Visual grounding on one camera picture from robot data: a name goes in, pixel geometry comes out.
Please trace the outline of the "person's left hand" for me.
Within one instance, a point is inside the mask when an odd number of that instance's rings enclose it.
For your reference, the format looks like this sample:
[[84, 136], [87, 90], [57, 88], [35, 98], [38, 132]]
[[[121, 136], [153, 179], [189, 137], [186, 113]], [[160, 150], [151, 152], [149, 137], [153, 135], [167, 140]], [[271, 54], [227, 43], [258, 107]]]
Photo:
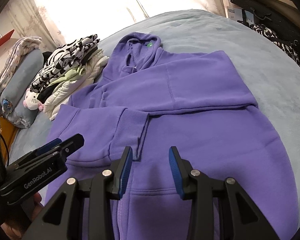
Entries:
[[42, 197], [39, 192], [35, 193], [26, 201], [26, 210], [17, 206], [11, 210], [4, 223], [2, 230], [9, 239], [21, 239], [29, 228], [30, 224], [42, 211]]

